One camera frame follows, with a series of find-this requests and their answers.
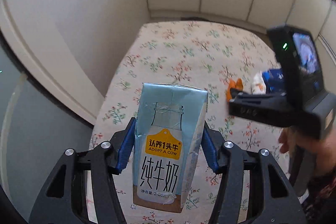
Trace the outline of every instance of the floor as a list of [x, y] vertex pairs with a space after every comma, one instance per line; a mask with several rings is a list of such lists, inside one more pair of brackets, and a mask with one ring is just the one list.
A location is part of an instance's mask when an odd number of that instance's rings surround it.
[[[210, 21], [210, 20], [207, 20], [205, 18], [201, 18], [201, 17], [182, 17], [181, 20], [193, 20], [193, 21]], [[254, 34], [256, 34], [257, 36], [259, 36], [265, 43], [266, 45], [268, 45], [271, 49], [273, 49], [273, 46], [272, 46], [272, 43], [271, 41], [269, 40], [268, 36], [264, 33], [261, 33], [261, 32], [256, 32], [256, 31], [253, 31], [253, 30], [248, 30], [250, 32], [253, 32]]]

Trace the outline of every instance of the blue milk carton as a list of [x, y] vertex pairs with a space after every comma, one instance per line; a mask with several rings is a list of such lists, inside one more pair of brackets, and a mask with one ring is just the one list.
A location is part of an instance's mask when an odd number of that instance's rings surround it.
[[180, 213], [193, 180], [208, 92], [144, 84], [135, 129], [134, 204]]

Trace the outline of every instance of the person's hand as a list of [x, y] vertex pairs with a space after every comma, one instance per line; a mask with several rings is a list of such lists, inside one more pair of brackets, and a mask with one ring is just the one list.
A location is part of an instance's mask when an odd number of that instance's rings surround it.
[[316, 154], [315, 176], [322, 176], [336, 166], [336, 129], [332, 128], [330, 134], [324, 140], [315, 140], [302, 135], [292, 128], [285, 128], [279, 137], [279, 143], [282, 144], [280, 153], [294, 151], [295, 145], [298, 145], [307, 151]]

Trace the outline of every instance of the camera screen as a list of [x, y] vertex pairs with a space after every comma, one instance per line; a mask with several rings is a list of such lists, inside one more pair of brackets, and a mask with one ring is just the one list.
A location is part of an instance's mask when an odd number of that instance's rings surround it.
[[310, 75], [320, 70], [319, 61], [315, 51], [314, 43], [309, 35], [294, 33], [293, 41], [300, 56], [300, 70], [304, 75]]

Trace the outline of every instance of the floral bedsheet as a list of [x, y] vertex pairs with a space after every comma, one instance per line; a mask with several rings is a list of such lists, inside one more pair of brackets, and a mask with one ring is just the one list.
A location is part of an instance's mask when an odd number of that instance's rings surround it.
[[[142, 83], [183, 84], [209, 92], [206, 122], [211, 128], [242, 149], [269, 149], [287, 172], [288, 159], [278, 152], [280, 128], [231, 117], [226, 105], [230, 78], [241, 78], [244, 90], [251, 92], [253, 76], [277, 65], [273, 51], [258, 36], [243, 29], [199, 21], [145, 24], [112, 79], [90, 148], [109, 140], [137, 116]], [[246, 171], [239, 222], [246, 218], [248, 181]], [[204, 224], [210, 218], [221, 175], [208, 168], [200, 149], [192, 186], [180, 214], [133, 204], [132, 155], [122, 174], [114, 176], [114, 182], [127, 223]], [[90, 176], [87, 204], [90, 220], [97, 222]]]

